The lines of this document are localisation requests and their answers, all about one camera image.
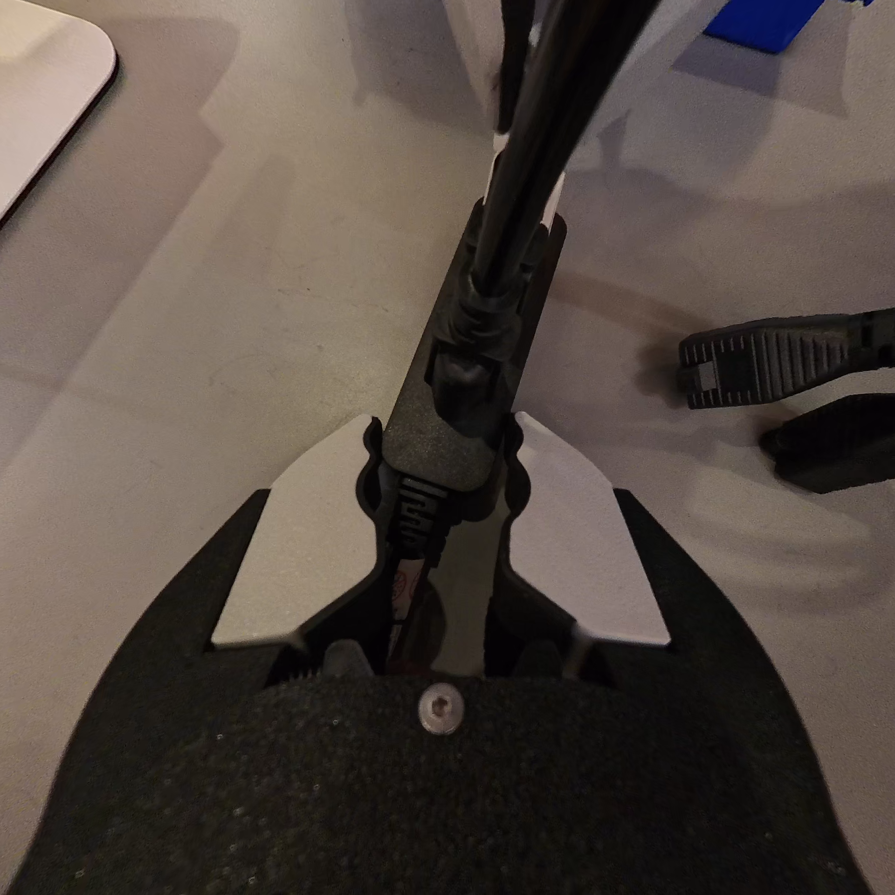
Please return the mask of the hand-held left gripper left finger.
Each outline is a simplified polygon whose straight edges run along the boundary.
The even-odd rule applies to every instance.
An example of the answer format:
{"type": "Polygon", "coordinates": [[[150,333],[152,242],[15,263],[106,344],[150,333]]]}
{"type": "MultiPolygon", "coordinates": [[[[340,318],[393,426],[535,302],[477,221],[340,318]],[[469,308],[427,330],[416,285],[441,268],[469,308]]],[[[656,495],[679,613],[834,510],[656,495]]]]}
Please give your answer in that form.
{"type": "Polygon", "coordinates": [[[324,647],[385,559],[378,514],[382,425],[362,413],[272,484],[210,642],[324,647]]]}

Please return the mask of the white mat with dark edge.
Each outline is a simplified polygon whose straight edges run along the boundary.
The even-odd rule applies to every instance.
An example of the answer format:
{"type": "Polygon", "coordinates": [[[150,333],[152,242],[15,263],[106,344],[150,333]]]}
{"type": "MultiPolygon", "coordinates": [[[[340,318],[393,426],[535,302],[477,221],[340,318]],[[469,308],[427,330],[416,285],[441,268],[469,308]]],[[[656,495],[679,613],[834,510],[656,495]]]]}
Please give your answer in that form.
{"type": "Polygon", "coordinates": [[[32,2],[1,3],[1,221],[15,213],[117,73],[94,23],[32,2]]]}

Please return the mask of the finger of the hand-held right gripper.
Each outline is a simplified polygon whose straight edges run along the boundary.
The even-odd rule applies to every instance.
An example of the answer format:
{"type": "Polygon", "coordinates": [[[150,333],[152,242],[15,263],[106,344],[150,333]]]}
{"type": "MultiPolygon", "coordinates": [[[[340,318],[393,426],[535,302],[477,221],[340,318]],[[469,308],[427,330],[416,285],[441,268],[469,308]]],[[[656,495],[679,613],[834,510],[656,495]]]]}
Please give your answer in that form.
{"type": "Polygon", "coordinates": [[[659,2],[577,141],[565,172],[595,166],[597,138],[646,97],[722,6],[724,1],[659,2]]]}
{"type": "Polygon", "coordinates": [[[449,1],[448,23],[477,100],[493,131],[488,192],[509,141],[536,43],[536,1],[449,1]]]}

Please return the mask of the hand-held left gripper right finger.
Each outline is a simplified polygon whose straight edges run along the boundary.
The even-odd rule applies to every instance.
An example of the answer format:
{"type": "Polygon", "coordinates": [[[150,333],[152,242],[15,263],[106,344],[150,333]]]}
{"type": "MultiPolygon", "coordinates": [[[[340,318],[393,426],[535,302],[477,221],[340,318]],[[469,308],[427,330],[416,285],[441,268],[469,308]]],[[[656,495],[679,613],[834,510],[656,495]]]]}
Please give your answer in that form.
{"type": "Polygon", "coordinates": [[[664,648],[670,633],[606,475],[518,412],[490,610],[516,640],[664,648]]]}

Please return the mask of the blue plastic piece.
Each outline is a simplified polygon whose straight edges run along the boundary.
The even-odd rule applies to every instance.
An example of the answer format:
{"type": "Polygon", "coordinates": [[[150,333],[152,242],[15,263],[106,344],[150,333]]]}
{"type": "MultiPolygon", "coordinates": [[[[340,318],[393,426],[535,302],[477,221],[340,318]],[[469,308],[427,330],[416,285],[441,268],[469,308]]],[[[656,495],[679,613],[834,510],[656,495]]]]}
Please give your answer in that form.
{"type": "Polygon", "coordinates": [[[823,1],[729,1],[703,33],[744,48],[779,54],[822,5],[823,1]]]}

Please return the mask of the black power adapter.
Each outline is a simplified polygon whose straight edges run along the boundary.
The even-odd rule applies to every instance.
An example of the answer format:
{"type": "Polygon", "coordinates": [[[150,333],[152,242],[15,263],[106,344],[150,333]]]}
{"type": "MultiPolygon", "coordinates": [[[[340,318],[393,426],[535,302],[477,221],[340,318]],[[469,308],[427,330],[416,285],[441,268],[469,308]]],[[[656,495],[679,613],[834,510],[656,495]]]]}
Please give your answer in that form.
{"type": "Polygon", "coordinates": [[[517,304],[521,331],[516,348],[496,383],[491,405],[483,409],[479,419],[458,431],[438,415],[429,379],[440,317],[449,307],[454,283],[471,266],[482,216],[483,200],[478,199],[399,391],[382,446],[384,461],[398,474],[464,494],[483,488],[491,474],[567,233],[559,214],[555,214],[549,229],[540,226],[536,241],[542,248],[540,260],[536,267],[525,271],[517,304]]]}

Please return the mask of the black rubber plug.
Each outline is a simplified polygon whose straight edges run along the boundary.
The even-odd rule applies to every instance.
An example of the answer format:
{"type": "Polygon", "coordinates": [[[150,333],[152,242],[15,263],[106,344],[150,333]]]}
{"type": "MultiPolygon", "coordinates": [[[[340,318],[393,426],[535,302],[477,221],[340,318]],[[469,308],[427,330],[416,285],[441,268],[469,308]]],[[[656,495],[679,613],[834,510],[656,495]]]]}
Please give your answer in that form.
{"type": "Polygon", "coordinates": [[[894,479],[894,395],[857,394],[766,431],[758,446],[776,476],[814,494],[894,479]]]}

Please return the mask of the grey desk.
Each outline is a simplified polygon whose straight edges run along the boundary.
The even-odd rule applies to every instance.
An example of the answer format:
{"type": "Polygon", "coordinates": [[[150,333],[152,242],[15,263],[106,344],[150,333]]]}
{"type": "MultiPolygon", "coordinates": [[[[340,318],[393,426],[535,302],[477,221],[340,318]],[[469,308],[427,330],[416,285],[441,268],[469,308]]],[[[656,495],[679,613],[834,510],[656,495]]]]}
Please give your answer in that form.
{"type": "MultiPolygon", "coordinates": [[[[119,72],[2,228],[2,893],[144,610],[255,489],[385,419],[491,156],[441,2],[55,2],[119,72]]],[[[893,2],[700,37],[585,148],[521,408],[629,489],[784,678],[893,893],[893,483],[756,441],[892,392],[693,412],[677,343],[893,305],[893,2]]]]}

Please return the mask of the black ribbed power plug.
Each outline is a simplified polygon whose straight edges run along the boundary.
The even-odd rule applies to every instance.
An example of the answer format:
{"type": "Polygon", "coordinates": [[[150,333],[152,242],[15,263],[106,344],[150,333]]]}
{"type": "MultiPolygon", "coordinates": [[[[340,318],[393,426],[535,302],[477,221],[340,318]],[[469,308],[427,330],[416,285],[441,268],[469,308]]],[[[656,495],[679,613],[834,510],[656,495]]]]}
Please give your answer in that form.
{"type": "Polygon", "coordinates": [[[760,406],[893,366],[893,308],[760,319],[683,339],[677,389],[693,410],[760,406]]]}

